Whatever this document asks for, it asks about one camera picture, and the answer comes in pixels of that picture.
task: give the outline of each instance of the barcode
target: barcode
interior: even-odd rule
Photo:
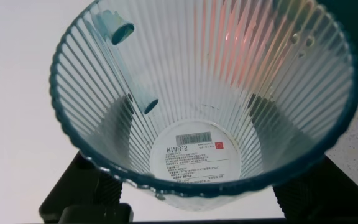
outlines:
[[[211,141],[212,141],[212,137],[211,137],[210,132],[183,134],[183,135],[177,136],[177,146],[181,146],[184,144],[211,142]]]

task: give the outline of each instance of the cup bottom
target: cup bottom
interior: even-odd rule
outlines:
[[[150,153],[150,171],[158,179],[189,184],[238,180],[241,157],[234,138],[219,125],[184,120],[165,128]]]

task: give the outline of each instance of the glass rim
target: glass rim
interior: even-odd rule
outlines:
[[[327,132],[322,140],[317,143],[309,152],[287,163],[278,169],[268,171],[266,173],[245,178],[234,180],[230,182],[220,182],[213,184],[186,184],[172,182],[168,180],[156,179],[149,175],[136,173],[127,170],[114,162],[108,160],[96,150],[93,149],[79,134],[78,131],[71,125],[68,117],[66,116],[63,105],[60,102],[60,95],[57,91],[57,65],[59,63],[58,56],[62,52],[62,45],[66,43],[66,37],[71,32],[71,28],[76,25],[79,19],[89,12],[100,1],[95,0],[88,7],[86,7],[70,24],[65,33],[63,34],[57,50],[53,55],[53,62],[50,67],[50,95],[52,97],[52,106],[55,109],[55,116],[59,120],[63,132],[70,138],[71,143],[77,147],[82,156],[91,161],[95,167],[99,168],[102,172],[110,173],[115,179],[121,182],[127,182],[134,187],[140,189],[149,189],[156,194],[175,194],[181,197],[205,197],[212,198],[217,196],[234,196],[244,192],[255,192],[262,190],[272,184],[281,184],[288,179],[295,177],[307,171],[312,165],[320,161],[324,157],[324,153],[332,148],[339,137],[348,129],[358,106],[358,59],[355,54],[354,47],[349,41],[348,35],[344,32],[342,25],[335,20],[335,17],[329,13],[325,8],[324,12],[331,16],[334,24],[337,25],[339,33],[342,34],[344,42],[349,45],[349,55],[351,56],[352,67],[354,69],[352,74],[352,86],[349,88],[349,96],[346,104],[343,107],[341,115],[338,117],[335,125]]]

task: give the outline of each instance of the clear glass cup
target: clear glass cup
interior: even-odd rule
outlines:
[[[312,0],[100,0],[67,29],[52,104],[102,171],[209,210],[324,156],[358,103],[358,64]]]

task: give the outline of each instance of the red stamp logo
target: red stamp logo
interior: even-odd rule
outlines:
[[[216,142],[215,143],[215,148],[216,149],[223,149],[223,142]]]

